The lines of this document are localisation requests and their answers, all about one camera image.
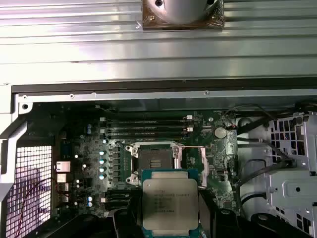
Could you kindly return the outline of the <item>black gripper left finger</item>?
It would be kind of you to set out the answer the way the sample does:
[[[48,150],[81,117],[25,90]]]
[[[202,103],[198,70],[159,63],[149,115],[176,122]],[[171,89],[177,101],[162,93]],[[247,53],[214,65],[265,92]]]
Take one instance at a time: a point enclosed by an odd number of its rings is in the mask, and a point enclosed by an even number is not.
[[[82,214],[57,230],[58,238],[141,238],[143,231],[141,198],[131,197],[125,209],[114,211],[111,217],[99,218]]]

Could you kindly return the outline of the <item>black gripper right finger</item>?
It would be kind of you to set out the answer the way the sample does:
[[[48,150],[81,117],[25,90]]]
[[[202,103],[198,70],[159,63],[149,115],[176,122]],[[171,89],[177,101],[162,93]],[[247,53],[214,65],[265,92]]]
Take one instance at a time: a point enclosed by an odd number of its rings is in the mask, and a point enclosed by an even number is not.
[[[279,221],[273,215],[257,213],[248,220],[234,211],[220,209],[213,195],[200,189],[199,218],[208,238],[297,238],[298,229]]]

